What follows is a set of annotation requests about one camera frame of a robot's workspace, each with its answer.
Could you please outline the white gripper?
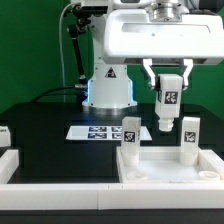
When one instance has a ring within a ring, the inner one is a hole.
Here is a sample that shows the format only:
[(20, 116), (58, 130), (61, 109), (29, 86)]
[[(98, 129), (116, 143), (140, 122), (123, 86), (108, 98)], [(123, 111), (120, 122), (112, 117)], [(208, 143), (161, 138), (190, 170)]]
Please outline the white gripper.
[(116, 10), (106, 20), (102, 57), (111, 64), (139, 64), (154, 90), (156, 65), (181, 60), (183, 84), (196, 64), (218, 64), (224, 60), (224, 27), (216, 15), (182, 16), (180, 22), (153, 22), (144, 9)]

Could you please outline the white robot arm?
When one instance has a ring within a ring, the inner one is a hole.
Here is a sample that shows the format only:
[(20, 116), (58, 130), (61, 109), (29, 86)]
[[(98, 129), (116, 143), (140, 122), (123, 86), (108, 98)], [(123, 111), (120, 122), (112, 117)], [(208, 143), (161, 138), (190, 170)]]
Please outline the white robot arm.
[(78, 32), (89, 30), (94, 46), (94, 72), (87, 82), (85, 110), (113, 113), (133, 108), (132, 81), (127, 67), (139, 64), (149, 87), (159, 91), (164, 77), (155, 66), (180, 66), (168, 93), (179, 102), (188, 76), (199, 65), (224, 60), (222, 18), (192, 10), (181, 0), (70, 0)]

